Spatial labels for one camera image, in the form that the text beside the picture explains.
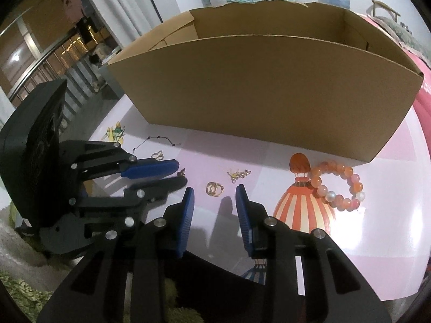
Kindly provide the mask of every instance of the white table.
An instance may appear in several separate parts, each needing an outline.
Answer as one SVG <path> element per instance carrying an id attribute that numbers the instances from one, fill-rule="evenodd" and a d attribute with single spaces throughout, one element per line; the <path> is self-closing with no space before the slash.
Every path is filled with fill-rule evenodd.
<path id="1" fill-rule="evenodd" d="M 188 185 L 195 190 L 195 210 L 187 249 L 238 275 L 253 266 L 243 248 L 234 204 L 235 188 L 243 183 L 250 200 L 262 203 L 272 215 L 280 197 L 294 182 L 289 159 L 304 153 L 311 165 L 334 159 L 354 168 L 364 184 L 366 199 L 354 212 L 336 210 L 331 237 L 371 284 L 381 300 L 399 299 L 417 292 L 431 247 L 431 162 L 416 113 L 406 118 L 378 156 L 370 163 L 350 160 L 270 142 L 148 124 L 127 96 L 123 96 L 92 135 L 101 140 L 108 127 L 120 121 L 126 127 L 122 147 L 150 157 L 162 150 L 164 159 L 176 159 L 186 168 Z M 227 171 L 251 170 L 232 184 Z M 324 184 L 350 197 L 346 181 L 324 175 Z M 219 198 L 208 196 L 208 182 L 221 183 Z M 133 183 L 119 175 L 96 183 L 109 195 L 122 195 Z M 147 221 L 163 215 L 167 205 L 179 202 L 184 189 L 169 195 L 165 205 L 150 209 Z"/>

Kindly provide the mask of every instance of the brown cardboard box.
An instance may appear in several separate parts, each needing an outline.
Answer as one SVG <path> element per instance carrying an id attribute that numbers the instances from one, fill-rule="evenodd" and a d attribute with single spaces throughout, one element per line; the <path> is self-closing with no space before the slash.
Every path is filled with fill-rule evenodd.
<path id="1" fill-rule="evenodd" d="M 371 161 L 423 75 L 383 32 L 319 3 L 232 3 L 184 12 L 109 69 L 153 124 Z"/>

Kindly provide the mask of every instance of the balcony railing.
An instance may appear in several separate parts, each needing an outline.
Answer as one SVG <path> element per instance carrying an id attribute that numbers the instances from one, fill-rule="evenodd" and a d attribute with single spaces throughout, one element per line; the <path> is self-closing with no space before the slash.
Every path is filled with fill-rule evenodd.
<path id="1" fill-rule="evenodd" d="M 82 105 L 94 94 L 94 84 L 98 82 L 86 57 L 88 49 L 75 28 L 50 45 L 20 76 L 8 94 L 9 100 L 17 107 L 40 83 L 54 79 L 67 79 L 65 95 L 63 131 Z"/>

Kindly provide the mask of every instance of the pink bedding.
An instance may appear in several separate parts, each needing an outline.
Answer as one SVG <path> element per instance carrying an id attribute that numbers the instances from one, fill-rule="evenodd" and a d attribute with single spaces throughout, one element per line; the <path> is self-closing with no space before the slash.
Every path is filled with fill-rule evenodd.
<path id="1" fill-rule="evenodd" d="M 376 24 L 371 18 L 366 16 L 361 16 L 370 24 L 374 25 L 379 30 L 382 30 L 378 24 Z M 403 51 L 415 62 L 417 67 L 424 74 L 424 82 L 422 83 L 421 89 L 416 95 L 416 99 L 413 102 L 413 108 L 415 109 L 416 115 L 422 126 L 422 131 L 424 132 L 425 141 L 428 146 L 428 152 L 431 157 L 431 70 L 428 68 L 427 64 L 418 56 L 413 54 L 407 49 L 403 48 Z"/>

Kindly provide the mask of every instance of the metal screw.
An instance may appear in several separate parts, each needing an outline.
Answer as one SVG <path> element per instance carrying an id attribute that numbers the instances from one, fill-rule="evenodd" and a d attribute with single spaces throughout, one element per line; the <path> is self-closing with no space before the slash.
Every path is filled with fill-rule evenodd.
<path id="1" fill-rule="evenodd" d="M 313 231 L 313 235 L 316 238 L 323 239 L 324 237 L 326 237 L 326 232 L 324 230 L 321 230 L 320 228 L 316 228 Z"/>
<path id="2" fill-rule="evenodd" d="M 118 235 L 117 231 L 108 231 L 105 234 L 105 238 L 108 240 L 112 240 L 112 239 L 117 238 L 117 235 Z"/>
<path id="3" fill-rule="evenodd" d="M 273 227 L 277 224 L 278 220 L 275 217 L 267 217 L 264 222 L 267 226 Z"/>
<path id="4" fill-rule="evenodd" d="M 143 198 L 143 197 L 145 197 L 145 192 L 144 192 L 144 190 L 143 189 L 138 189 L 137 191 L 136 191 L 136 195 L 137 195 L 137 197 L 138 198 Z"/>
<path id="5" fill-rule="evenodd" d="M 166 220 L 163 217 L 159 217 L 154 220 L 154 225 L 156 227 L 164 227 L 166 225 Z"/>
<path id="6" fill-rule="evenodd" d="M 130 217 L 130 216 L 126 217 L 124 219 L 124 223 L 126 224 L 127 227 L 132 227 L 134 225 L 133 217 Z"/>

